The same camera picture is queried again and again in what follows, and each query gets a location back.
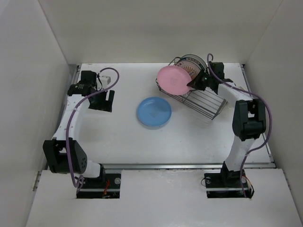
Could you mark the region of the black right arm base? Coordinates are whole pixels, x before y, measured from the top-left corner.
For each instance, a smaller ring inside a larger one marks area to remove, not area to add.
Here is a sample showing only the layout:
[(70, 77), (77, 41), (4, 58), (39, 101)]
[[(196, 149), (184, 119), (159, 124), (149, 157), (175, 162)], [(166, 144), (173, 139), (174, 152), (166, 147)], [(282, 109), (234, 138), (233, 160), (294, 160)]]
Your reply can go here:
[(221, 198), (249, 198), (255, 193), (253, 186), (246, 176), (231, 180), (223, 180), (220, 173), (206, 172), (201, 181), (204, 181), (208, 199)]

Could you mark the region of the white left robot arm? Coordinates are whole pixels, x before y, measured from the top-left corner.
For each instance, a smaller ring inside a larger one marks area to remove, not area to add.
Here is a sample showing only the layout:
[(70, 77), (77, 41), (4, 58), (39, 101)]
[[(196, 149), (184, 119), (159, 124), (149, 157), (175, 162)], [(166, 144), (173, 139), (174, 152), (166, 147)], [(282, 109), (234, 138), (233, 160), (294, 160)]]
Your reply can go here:
[(50, 140), (43, 143), (43, 151), (52, 173), (73, 172), (89, 178), (99, 188), (106, 182), (101, 164), (89, 160), (78, 140), (84, 115), (88, 109), (112, 111), (115, 92), (109, 76), (83, 70), (80, 80), (70, 85), (67, 104), (58, 129)]

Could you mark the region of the pink plastic plate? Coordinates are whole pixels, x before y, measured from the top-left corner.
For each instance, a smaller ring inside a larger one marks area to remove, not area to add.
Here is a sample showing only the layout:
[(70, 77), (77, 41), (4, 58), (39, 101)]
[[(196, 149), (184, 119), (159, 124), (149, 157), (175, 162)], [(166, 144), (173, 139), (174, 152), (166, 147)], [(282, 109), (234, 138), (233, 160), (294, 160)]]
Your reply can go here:
[(182, 68), (169, 65), (161, 68), (157, 75), (159, 86), (171, 95), (184, 95), (190, 91), (190, 75)]

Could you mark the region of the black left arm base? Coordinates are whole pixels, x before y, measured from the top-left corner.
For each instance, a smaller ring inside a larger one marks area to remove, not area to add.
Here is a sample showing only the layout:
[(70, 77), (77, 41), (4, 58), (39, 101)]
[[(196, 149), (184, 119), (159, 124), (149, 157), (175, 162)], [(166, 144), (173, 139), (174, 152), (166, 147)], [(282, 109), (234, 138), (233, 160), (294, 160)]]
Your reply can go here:
[(76, 193), (77, 199), (119, 199), (121, 173), (106, 173), (99, 178), (85, 178), (83, 187)]

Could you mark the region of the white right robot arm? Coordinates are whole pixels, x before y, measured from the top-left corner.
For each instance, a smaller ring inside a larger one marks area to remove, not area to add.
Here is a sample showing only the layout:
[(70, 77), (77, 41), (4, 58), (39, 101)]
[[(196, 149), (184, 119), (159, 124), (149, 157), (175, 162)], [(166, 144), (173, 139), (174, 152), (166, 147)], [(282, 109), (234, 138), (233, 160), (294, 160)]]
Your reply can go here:
[(232, 131), (234, 141), (219, 174), (220, 183), (231, 186), (244, 174), (243, 161), (253, 143), (266, 130), (266, 105), (261, 98), (235, 86), (224, 78), (222, 62), (208, 62), (208, 68), (187, 84), (197, 90), (210, 88), (234, 108)]

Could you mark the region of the blue plastic plate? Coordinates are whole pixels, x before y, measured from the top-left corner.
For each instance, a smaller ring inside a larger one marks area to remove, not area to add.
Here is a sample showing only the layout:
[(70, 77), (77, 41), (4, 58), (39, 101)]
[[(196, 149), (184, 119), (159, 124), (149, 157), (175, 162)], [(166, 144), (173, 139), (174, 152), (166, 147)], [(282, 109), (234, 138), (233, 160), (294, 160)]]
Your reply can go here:
[(142, 125), (156, 129), (169, 122), (172, 116), (172, 108), (167, 100), (152, 96), (140, 102), (136, 109), (136, 115)]

